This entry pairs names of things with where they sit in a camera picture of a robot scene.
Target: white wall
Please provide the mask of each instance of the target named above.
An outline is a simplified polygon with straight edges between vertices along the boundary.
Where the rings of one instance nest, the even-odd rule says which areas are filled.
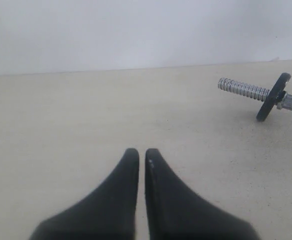
[[[289,0],[0,0],[0,75],[274,59]]]

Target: silver metal shaft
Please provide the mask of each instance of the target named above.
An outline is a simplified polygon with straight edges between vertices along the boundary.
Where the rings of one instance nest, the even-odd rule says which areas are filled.
[[[218,82],[218,88],[226,92],[245,96],[264,102],[270,93],[267,88],[247,84],[241,81],[235,81],[222,77]],[[281,102],[277,104],[277,109],[287,109],[292,111],[292,95],[286,93]]]

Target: black washer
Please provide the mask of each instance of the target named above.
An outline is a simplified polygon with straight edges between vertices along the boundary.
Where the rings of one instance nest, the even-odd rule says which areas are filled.
[[[275,104],[279,103],[286,92],[284,88],[286,87],[287,82],[291,79],[291,75],[287,72],[284,72],[280,75],[275,85],[270,90],[265,102],[261,106],[256,118],[259,122],[265,121],[268,114],[270,114],[272,108]]]

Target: screw thread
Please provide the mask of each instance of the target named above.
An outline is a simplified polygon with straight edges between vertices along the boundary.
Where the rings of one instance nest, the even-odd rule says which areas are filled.
[[[270,93],[269,89],[250,85],[244,82],[235,81],[229,78],[222,77],[218,82],[218,88],[230,93],[245,96],[264,102]]]

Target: tabletop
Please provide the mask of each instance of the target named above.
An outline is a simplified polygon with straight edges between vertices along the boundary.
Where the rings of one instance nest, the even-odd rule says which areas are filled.
[[[292,61],[0,76],[0,240],[28,239],[140,154],[136,236],[148,239],[144,158],[158,148],[201,197],[262,239],[292,240],[292,112],[217,88],[271,88]],[[292,94],[292,77],[286,90]]]

